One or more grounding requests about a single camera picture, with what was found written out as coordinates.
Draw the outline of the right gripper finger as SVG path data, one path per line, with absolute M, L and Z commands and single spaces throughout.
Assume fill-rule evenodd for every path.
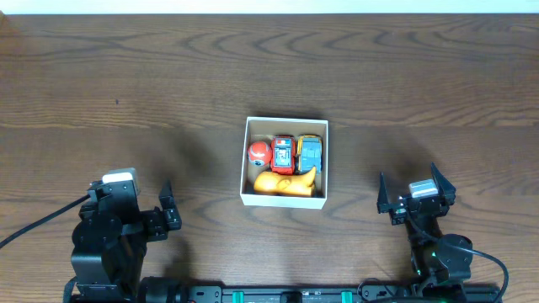
M 454 202 L 456 197 L 456 188 L 454 185 L 439 171 L 433 162 L 430 168 L 439 195 L 443 196 L 446 202 Z
M 377 197 L 376 204 L 377 205 L 389 205 L 390 202 L 389 202 L 389 198 L 388 198 L 388 195 L 387 195 L 387 186 L 386 186 L 386 182 L 385 182 L 384 173 L 380 173 L 379 181 L 380 181 L 380 187 L 379 187 L 379 192 L 378 192 L 378 197 Z

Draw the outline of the orange toy dinosaur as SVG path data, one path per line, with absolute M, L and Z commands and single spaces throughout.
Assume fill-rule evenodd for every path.
M 255 179 L 253 189 L 262 194 L 312 197 L 315 191 L 316 175 L 315 167 L 301 175 L 263 172 Z

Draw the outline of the yellow grey toy truck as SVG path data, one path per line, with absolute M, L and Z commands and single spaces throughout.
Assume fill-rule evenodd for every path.
M 297 171 L 308 173 L 316 168 L 316 174 L 322 172 L 323 141 L 320 136 L 302 135 L 297 140 Z

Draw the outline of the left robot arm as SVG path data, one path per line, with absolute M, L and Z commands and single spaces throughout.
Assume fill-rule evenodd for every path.
M 141 211 L 133 180 L 91 183 L 90 201 L 81 206 L 81 222 L 72 233 L 75 272 L 64 288 L 65 302 L 180 302 L 181 283 L 141 277 L 149 242 L 163 241 L 182 220 L 171 183 L 160 193 L 160 206 Z

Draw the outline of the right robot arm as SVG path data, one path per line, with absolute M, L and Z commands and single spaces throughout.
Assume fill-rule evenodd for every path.
M 463 282 L 471 278 L 472 242 L 441 232 L 438 219 L 454 205 L 456 188 L 436 165 L 431 166 L 431 175 L 430 179 L 412 183 L 408 194 L 391 201 L 381 174 L 377 211 L 389 214 L 394 226 L 406 226 L 412 267 L 419 276 L 410 286 L 411 295 L 466 301 Z

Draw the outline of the red toy fire truck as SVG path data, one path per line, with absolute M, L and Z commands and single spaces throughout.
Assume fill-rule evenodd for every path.
M 292 175 L 295 170 L 296 147 L 291 136 L 276 136 L 271 142 L 273 157 L 271 171 L 273 173 Z

